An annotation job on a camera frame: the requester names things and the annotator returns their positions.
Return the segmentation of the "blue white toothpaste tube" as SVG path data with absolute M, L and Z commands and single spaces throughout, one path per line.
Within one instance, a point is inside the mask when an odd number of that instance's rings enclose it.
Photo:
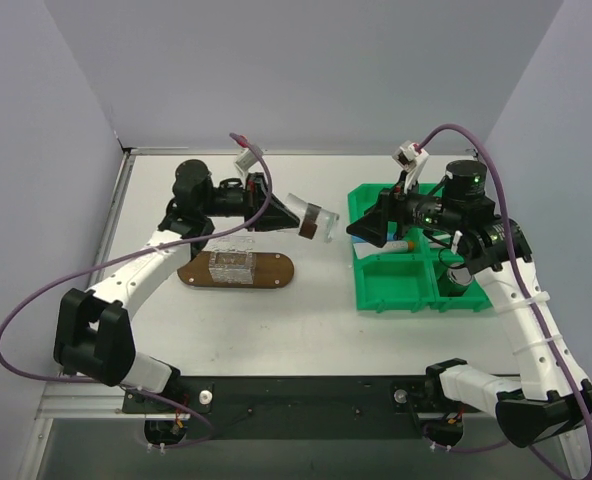
M 383 247 L 378 247 L 366 241 L 352 240 L 352 247 L 355 257 L 363 260 L 372 255 L 410 253 L 416 249 L 416 244 L 413 241 L 392 240 L 387 241 Z

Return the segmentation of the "green plastic divided bin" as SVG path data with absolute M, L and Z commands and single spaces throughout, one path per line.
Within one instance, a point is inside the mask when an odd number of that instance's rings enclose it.
M 395 225 L 389 225 L 387 241 L 392 241 Z M 402 240 L 413 241 L 410 253 L 372 255 L 363 260 L 355 257 L 353 268 L 356 308 L 363 311 L 410 311 L 425 308 L 445 313 L 450 310 L 480 312 L 491 307 L 482 288 L 475 282 L 461 297 L 441 294 L 444 272 L 462 259 L 427 239 L 413 228 Z

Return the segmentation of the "brown oval wooden tray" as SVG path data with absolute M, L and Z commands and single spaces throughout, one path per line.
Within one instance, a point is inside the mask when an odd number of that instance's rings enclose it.
M 295 273 L 294 264 L 288 256 L 275 252 L 254 252 L 255 279 L 251 285 L 215 283 L 208 270 L 209 254 L 210 251 L 203 251 L 179 268 L 179 279 L 195 288 L 279 289 L 287 286 Z

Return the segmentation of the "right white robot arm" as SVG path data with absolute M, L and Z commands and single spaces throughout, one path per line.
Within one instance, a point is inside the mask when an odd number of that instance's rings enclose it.
M 348 234 L 376 247 L 388 232 L 412 228 L 449 235 L 468 273 L 485 292 L 509 340 L 519 378 L 481 372 L 454 359 L 427 368 L 440 403 L 464 403 L 493 416 L 519 448 L 575 430 L 592 418 L 592 382 L 574 360 L 549 311 L 531 249 L 518 224 L 487 197 L 487 167 L 450 162 L 440 195 L 406 187 L 408 173 L 381 190 Z

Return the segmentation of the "clear plastic cup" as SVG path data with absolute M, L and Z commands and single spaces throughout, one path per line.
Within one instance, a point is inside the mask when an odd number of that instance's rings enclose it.
M 340 220 L 338 213 L 306 202 L 294 194 L 286 197 L 285 205 L 298 218 L 299 223 L 296 228 L 298 236 L 323 243 L 332 242 Z

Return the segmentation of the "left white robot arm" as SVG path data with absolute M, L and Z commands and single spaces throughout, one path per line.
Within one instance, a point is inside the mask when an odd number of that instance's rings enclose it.
M 300 220 L 270 192 L 262 173 L 215 185 L 198 159 L 175 171 L 173 197 L 139 257 L 82 291 L 72 289 L 60 302 L 53 356 L 66 371 L 107 386 L 145 391 L 159 411 L 180 402 L 177 368 L 137 351 L 131 320 L 146 300 L 207 245 L 215 217 L 240 217 L 248 230 L 268 232 L 297 227 Z

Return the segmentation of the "black cylindrical cup in bin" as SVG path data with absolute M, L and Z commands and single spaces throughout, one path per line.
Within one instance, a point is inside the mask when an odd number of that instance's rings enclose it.
M 473 275 L 464 264 L 450 265 L 442 276 L 441 294 L 446 297 L 461 297 L 473 280 Z

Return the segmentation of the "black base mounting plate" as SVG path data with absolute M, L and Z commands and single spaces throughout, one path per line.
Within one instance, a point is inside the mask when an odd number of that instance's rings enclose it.
M 423 375 L 182 376 L 175 399 L 205 417 L 187 438 L 222 440 L 416 439 L 430 420 L 463 410 Z

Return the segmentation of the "clear acrylic organizer box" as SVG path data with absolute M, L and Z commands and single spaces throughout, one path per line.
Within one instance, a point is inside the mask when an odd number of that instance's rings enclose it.
M 254 240 L 248 236 L 219 238 L 209 244 L 208 270 L 215 283 L 251 285 L 255 279 Z

